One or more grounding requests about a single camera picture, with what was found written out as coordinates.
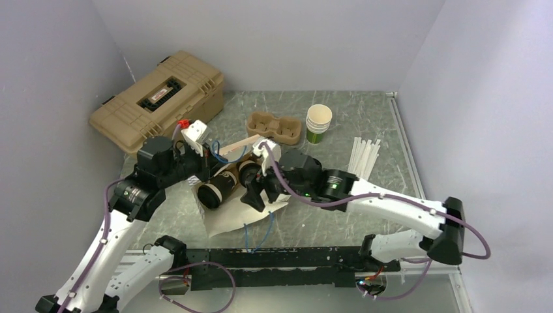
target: toolbox label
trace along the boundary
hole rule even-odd
[[[168,92],[169,92],[169,89],[162,88],[160,91],[156,92],[152,97],[150,97],[150,99],[155,102],[155,101],[159,100],[161,97],[163,97]]]

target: white wall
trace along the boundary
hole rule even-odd
[[[123,154],[88,117],[132,80],[90,1],[0,3],[0,312],[77,266]]]
[[[233,90],[396,91],[445,0],[95,0],[136,79],[184,49]]]
[[[400,88],[427,194],[492,246],[462,265],[476,312],[551,310],[552,84],[551,1],[448,0]]]

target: cardboard cup holder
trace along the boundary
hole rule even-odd
[[[295,145],[301,134],[301,121],[294,117],[275,117],[267,112],[254,112],[248,117],[246,131],[249,136],[258,134],[273,137],[278,143]]]

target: metal edge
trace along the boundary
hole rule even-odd
[[[449,274],[449,281],[451,282],[451,288],[453,289],[453,294],[457,300],[457,306],[459,307],[459,312],[461,313],[472,313],[472,306],[470,304],[470,299],[468,297],[465,283],[460,273]]]
[[[415,159],[413,158],[413,153],[411,152],[411,147],[409,146],[409,141],[405,133],[405,128],[403,127],[403,122],[401,120],[401,115],[399,113],[399,109],[397,106],[396,96],[397,94],[394,94],[393,97],[388,96],[390,110],[392,111],[394,122],[398,130],[401,146],[403,149],[403,153],[405,155],[405,161],[407,162],[409,174],[411,175],[411,180],[413,181],[413,188],[415,189],[415,194],[417,195],[417,197],[421,199],[426,199],[425,191],[423,189],[423,184],[421,182],[421,178],[419,177],[419,172],[417,171],[417,166],[415,164]],[[430,273],[431,271],[434,271],[433,268],[435,267],[435,265],[438,265],[441,267],[442,264],[439,264],[437,262],[432,263],[432,266],[430,267],[430,270],[428,273]],[[409,266],[409,265],[404,264],[404,262],[402,262],[401,266],[403,268],[404,266]],[[422,269],[425,265],[417,264],[414,266],[418,269]],[[438,269],[437,273],[449,274],[449,281],[451,283],[453,294],[455,295],[455,300],[457,301],[457,307],[459,308],[459,312],[472,313],[473,312],[472,306],[470,305],[470,299],[468,297],[465,285],[463,283],[460,269],[457,266],[454,266],[453,268],[454,268],[453,272],[447,273],[447,270],[444,271],[443,269]]]
[[[394,117],[394,122],[397,127],[399,134],[399,140],[401,142],[401,148],[405,156],[405,161],[407,162],[407,167],[409,169],[409,175],[411,176],[411,181],[413,182],[413,188],[415,189],[415,195],[418,198],[426,199],[425,191],[423,190],[423,184],[421,183],[421,178],[419,177],[419,172],[417,171],[417,166],[415,165],[415,159],[411,153],[411,147],[409,146],[409,141],[407,140],[407,135],[405,133],[405,128],[403,127],[403,122],[401,121],[401,116],[397,107],[396,99],[394,97],[388,97],[388,102],[390,105],[390,110]]]

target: paper cup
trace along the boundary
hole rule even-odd
[[[320,143],[325,132],[330,127],[332,111],[323,104],[315,104],[307,110],[305,125],[307,126],[306,139],[310,143]]]

